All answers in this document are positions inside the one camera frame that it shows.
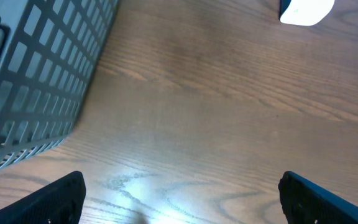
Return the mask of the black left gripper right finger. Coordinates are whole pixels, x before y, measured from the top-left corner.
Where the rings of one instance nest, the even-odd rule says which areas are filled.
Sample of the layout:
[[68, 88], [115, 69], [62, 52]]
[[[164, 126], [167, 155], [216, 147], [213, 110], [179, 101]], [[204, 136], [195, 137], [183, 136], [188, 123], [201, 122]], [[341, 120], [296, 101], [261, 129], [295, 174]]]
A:
[[278, 189], [288, 223], [358, 223], [358, 206], [292, 171], [283, 174]]

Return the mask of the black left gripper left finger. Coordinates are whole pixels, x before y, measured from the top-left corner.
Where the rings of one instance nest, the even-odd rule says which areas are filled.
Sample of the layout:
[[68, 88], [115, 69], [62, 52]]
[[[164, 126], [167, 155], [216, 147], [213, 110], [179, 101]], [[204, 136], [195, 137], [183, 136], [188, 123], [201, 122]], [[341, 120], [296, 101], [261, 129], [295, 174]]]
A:
[[85, 196], [83, 174], [74, 171], [0, 209], [0, 224], [77, 224]]

